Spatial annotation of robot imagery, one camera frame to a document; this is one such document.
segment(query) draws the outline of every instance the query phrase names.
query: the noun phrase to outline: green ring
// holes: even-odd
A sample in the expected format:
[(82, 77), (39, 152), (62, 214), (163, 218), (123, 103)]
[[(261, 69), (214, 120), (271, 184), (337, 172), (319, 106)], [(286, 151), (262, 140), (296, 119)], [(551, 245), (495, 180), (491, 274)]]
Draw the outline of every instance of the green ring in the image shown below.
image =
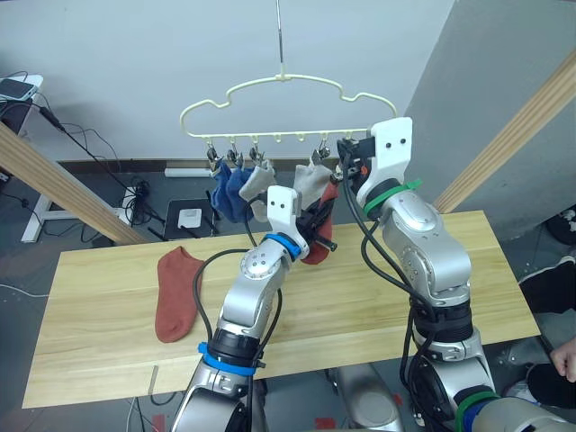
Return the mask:
[(400, 186), (395, 186), (392, 189), (388, 189), (386, 192), (381, 193), (380, 195), (375, 197), (373, 200), (368, 202), (364, 206), (364, 213), (367, 215), (377, 205), (382, 204), (384, 201), (386, 201), (391, 196), (397, 194), (398, 192), (402, 192), (402, 191), (405, 191), (407, 189), (410, 189), (410, 188), (407, 187), (405, 184), (401, 184)]
[(398, 192), (402, 192), (402, 191), (406, 191), (408, 189), (416, 189), (418, 186), (422, 185), (422, 180), (417, 179), (414, 180), (413, 182), (408, 182), (406, 184), (401, 184), (399, 186), (395, 186), (392, 189), (388, 189), (386, 192), (381, 193), (380, 195), (378, 195), (377, 197), (375, 197), (373, 200), (371, 200), (370, 202), (367, 202), (366, 205), (364, 206), (363, 210), (365, 215), (367, 216), (368, 213), (377, 205), (382, 204), (384, 201), (386, 201), (388, 198), (390, 198), (391, 196), (397, 194)]
[(499, 396), (494, 391), (479, 391), (478, 393), (471, 394), (458, 405), (458, 410), (456, 411), (456, 418), (454, 420), (454, 426), (456, 427), (455, 432), (464, 432), (464, 413), (473, 404), (480, 401), (486, 401), (487, 399), (498, 399)]

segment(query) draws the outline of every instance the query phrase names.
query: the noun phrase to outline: wooden beam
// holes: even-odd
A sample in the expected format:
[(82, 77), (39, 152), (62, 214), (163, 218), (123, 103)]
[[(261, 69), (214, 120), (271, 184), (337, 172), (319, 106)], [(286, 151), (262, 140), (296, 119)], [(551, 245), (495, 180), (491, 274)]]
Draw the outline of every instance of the wooden beam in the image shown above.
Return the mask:
[(60, 165), (47, 160), (0, 122), (0, 165), (107, 238), (122, 245), (149, 243), (113, 208)]
[(556, 69), (496, 138), (440, 194), (435, 206), (454, 210), (496, 170), (522, 149), (576, 96), (576, 50)]

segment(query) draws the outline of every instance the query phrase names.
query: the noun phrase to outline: sock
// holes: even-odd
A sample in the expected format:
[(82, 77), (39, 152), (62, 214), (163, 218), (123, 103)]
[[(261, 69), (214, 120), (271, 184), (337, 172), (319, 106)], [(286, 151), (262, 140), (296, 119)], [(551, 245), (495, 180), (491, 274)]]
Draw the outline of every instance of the sock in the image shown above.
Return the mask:
[(216, 189), (211, 192), (210, 201), (214, 209), (222, 213), (229, 221), (234, 222), (234, 220), (232, 220), (232, 205), (226, 194), (226, 184), (230, 180), (230, 175), (230, 168), (228, 168), (226, 162), (222, 159), (218, 160), (216, 162), (216, 169), (212, 173), (212, 178), (218, 182), (218, 185)]
[(307, 209), (324, 193), (332, 171), (323, 165), (297, 165), (294, 174), (294, 189), (302, 194), (302, 208)]
[[(250, 201), (256, 195), (268, 190), (268, 186), (276, 184), (274, 168), (271, 160), (262, 162), (262, 166), (256, 166), (254, 172), (246, 183), (240, 188), (239, 195), (246, 201)], [(261, 201), (252, 202), (252, 212), (259, 222), (268, 222), (266, 204)]]
[[(236, 168), (226, 184), (226, 195), (232, 209), (233, 222), (242, 222), (244, 220), (244, 208), (247, 202), (239, 195), (239, 192), (244, 183), (250, 178), (252, 171), (254, 171), (254, 168)], [(252, 209), (248, 209), (248, 220), (251, 220), (252, 216)]]
[[(333, 183), (328, 183), (324, 194), (320, 198), (320, 206), (329, 200), (335, 200), (338, 198), (338, 185)], [(318, 234), (324, 239), (332, 240), (332, 215), (330, 214), (328, 218), (324, 221), (322, 226), (318, 229)], [(310, 253), (306, 256), (302, 262), (304, 264), (320, 264), (326, 259), (330, 251), (325, 247), (322, 247), (318, 243), (312, 243), (310, 245)]]
[(197, 312), (192, 280), (202, 263), (183, 247), (168, 252), (158, 261), (156, 336), (162, 342), (177, 341), (192, 328)]

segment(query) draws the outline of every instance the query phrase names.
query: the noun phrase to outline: hanger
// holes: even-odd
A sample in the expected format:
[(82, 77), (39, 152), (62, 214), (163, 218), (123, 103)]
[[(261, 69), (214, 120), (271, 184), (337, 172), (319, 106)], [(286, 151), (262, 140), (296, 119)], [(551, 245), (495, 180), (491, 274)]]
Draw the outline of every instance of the hanger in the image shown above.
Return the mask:
[(187, 106), (186, 108), (184, 108), (184, 110), (180, 114), (180, 126), (181, 126), (182, 130), (184, 131), (184, 133), (186, 133), (187, 135), (189, 135), (193, 138), (203, 139), (206, 141), (206, 143), (212, 142), (212, 140), (216, 139), (216, 138), (226, 138), (226, 139), (232, 140), (232, 139), (244, 138), (244, 137), (251, 138), (253, 141), (254, 140), (257, 141), (259, 137), (273, 137), (276, 142), (280, 143), (280, 142), (282, 142), (282, 138), (286, 137), (286, 136), (295, 136), (298, 139), (298, 141), (303, 142), (306, 140), (306, 137), (308, 135), (319, 134), (321, 136), (328, 137), (329, 134), (344, 134), (347, 139), (351, 139), (352, 134), (355, 132), (367, 132), (368, 131), (368, 129), (350, 128), (350, 129), (338, 129), (338, 130), (300, 130), (300, 131), (289, 131), (289, 132), (241, 132), (241, 133), (209, 133), (209, 134), (206, 134), (206, 133), (192, 132), (192, 131), (188, 130), (185, 126), (185, 118), (193, 110), (196, 110), (196, 109), (198, 109), (201, 106), (204, 106), (206, 104), (212, 105), (212, 106), (219, 108), (219, 109), (227, 108), (232, 104), (232, 99), (231, 99), (232, 94), (237, 92), (238, 90), (240, 90), (242, 88), (246, 88), (246, 87), (250, 87), (250, 86), (257, 86), (257, 85), (265, 84), (265, 83), (274, 83), (274, 82), (283, 83), (283, 82), (291, 81), (294, 79), (314, 81), (317, 83), (322, 83), (322, 84), (326, 84), (329, 86), (334, 86), (335, 88), (337, 88), (337, 90), (339, 92), (339, 98), (345, 102), (351, 102), (352, 103), (352, 102), (355, 102), (360, 97), (366, 97), (369, 99), (374, 99), (375, 101), (378, 101), (378, 102), (381, 102), (383, 104), (388, 105), (388, 107), (392, 111), (392, 117), (396, 117), (398, 115), (398, 113), (396, 111), (396, 107), (394, 106), (394, 104), (392, 102), (390, 102), (388, 99), (386, 99), (385, 97), (379, 96), (378, 94), (361, 92), (361, 93), (356, 94), (355, 96), (346, 96), (344, 93), (344, 88), (342, 87), (342, 85), (340, 83), (337, 83), (336, 81), (331, 80), (331, 79), (322, 78), (320, 76), (286, 74), (285, 68), (284, 68), (284, 48), (283, 48), (283, 44), (282, 44), (282, 23), (280, 20), (280, 0), (276, 0), (276, 14), (277, 14), (277, 18), (278, 18), (278, 42), (279, 42), (279, 49), (280, 49), (280, 74), (270, 76), (267, 78), (259, 78), (259, 79), (255, 79), (252, 81), (247, 81), (247, 82), (242, 83), (242, 84), (234, 85), (233, 87), (229, 88), (226, 91), (226, 102), (224, 102), (224, 103), (217, 103), (217, 102), (213, 101), (212, 99), (204, 99), (200, 102), (193, 103), (193, 104)]

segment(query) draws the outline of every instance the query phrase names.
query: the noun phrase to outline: white sock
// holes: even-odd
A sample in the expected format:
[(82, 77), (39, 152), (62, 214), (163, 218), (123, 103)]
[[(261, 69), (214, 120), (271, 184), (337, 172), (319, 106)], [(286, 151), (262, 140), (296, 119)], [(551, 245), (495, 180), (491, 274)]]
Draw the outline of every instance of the white sock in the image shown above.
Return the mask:
[(297, 165), (294, 174), (294, 189), (302, 194), (302, 208), (320, 199), (330, 181), (332, 171), (323, 165)]
[[(267, 191), (268, 186), (273, 186), (275, 184), (274, 168), (272, 167), (272, 162), (267, 159), (262, 162), (262, 166), (256, 166), (254, 168), (254, 172), (250, 178), (240, 188), (239, 195), (246, 201), (249, 201), (256, 195)], [(258, 200), (252, 202), (251, 207), (257, 221), (268, 222), (266, 204)]]

